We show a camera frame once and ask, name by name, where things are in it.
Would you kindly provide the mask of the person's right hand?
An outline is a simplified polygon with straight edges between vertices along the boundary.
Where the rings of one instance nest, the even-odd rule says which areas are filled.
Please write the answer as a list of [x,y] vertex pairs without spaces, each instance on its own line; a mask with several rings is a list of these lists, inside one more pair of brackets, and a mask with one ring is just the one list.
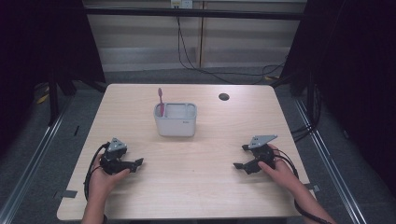
[[300,184],[300,180],[294,175],[289,166],[280,158],[275,158],[275,169],[271,168],[263,161],[258,162],[259,167],[267,173],[279,186],[293,191]]

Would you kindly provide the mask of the person's left hand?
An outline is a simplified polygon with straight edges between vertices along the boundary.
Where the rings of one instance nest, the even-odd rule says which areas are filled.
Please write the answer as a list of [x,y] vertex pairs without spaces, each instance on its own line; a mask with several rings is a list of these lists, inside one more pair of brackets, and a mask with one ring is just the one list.
[[102,154],[99,154],[94,161],[92,175],[89,182],[89,202],[105,201],[116,185],[129,173],[129,169],[124,169],[115,175],[107,174],[100,166]]

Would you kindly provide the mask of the grey toothbrush holder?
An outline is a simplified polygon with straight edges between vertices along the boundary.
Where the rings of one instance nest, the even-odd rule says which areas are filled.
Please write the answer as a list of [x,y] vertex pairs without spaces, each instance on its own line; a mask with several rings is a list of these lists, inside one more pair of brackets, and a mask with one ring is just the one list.
[[192,103],[156,104],[153,116],[158,134],[172,137],[195,135],[197,106]]

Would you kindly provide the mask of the black curtain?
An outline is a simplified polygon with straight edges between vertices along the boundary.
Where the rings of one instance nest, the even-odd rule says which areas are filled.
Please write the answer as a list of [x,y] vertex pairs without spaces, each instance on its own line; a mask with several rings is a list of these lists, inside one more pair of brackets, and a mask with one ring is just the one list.
[[306,0],[282,77],[314,81],[396,197],[396,0]]
[[105,75],[82,0],[0,0],[0,156],[16,138],[35,86]]

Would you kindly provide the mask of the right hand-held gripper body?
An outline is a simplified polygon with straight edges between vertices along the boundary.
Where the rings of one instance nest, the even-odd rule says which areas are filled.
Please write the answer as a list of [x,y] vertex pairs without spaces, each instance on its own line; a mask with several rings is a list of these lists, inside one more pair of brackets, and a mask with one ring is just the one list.
[[275,169],[275,153],[268,146],[268,143],[276,138],[276,134],[254,135],[249,143],[249,145],[252,147],[250,151],[253,153],[254,160],[257,162],[263,161],[273,169]]

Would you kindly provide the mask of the black horizontal bar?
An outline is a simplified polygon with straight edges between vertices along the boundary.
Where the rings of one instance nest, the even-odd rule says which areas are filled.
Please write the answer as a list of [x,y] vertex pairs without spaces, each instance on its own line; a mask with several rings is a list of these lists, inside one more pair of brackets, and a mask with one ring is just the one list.
[[231,11],[212,9],[172,9],[172,8],[135,8],[135,7],[84,7],[87,14],[120,16],[160,16],[160,17],[197,17],[222,19],[257,19],[301,21],[307,18],[302,13]]

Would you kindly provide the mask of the white wall socket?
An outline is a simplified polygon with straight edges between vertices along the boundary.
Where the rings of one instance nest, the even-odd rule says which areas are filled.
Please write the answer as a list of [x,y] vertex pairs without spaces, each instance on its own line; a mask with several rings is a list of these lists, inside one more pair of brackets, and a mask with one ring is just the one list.
[[171,8],[193,9],[192,0],[170,0]]

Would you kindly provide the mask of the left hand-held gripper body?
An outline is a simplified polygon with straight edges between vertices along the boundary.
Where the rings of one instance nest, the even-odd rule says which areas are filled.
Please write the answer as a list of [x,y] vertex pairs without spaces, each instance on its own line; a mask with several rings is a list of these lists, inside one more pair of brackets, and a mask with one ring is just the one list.
[[127,145],[118,138],[113,137],[100,159],[100,165],[107,174],[113,175],[130,168],[130,163],[128,161],[121,160],[121,157],[126,151]]

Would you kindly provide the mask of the metal floor rail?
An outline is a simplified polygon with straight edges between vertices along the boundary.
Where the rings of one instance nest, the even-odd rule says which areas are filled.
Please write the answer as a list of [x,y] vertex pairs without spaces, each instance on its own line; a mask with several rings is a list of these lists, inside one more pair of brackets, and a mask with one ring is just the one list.
[[26,167],[23,169],[21,177],[18,179],[15,188],[11,191],[9,197],[5,201],[4,206],[0,209],[0,224],[11,224],[24,196],[26,195],[27,190],[33,181],[33,178],[36,175],[38,166],[43,161],[43,158],[47,153],[52,140],[54,139],[63,122],[64,114],[73,100],[73,96],[66,97],[62,110],[55,115],[55,118],[51,119],[51,122],[47,126],[39,144],[35,148],[35,153],[27,163]]
[[368,224],[360,206],[347,186],[345,179],[342,177],[337,165],[332,158],[332,154],[324,143],[319,131],[312,128],[311,122],[308,119],[307,109],[303,101],[295,100],[295,104],[304,122],[304,125],[310,130],[310,138],[312,139],[353,224]]

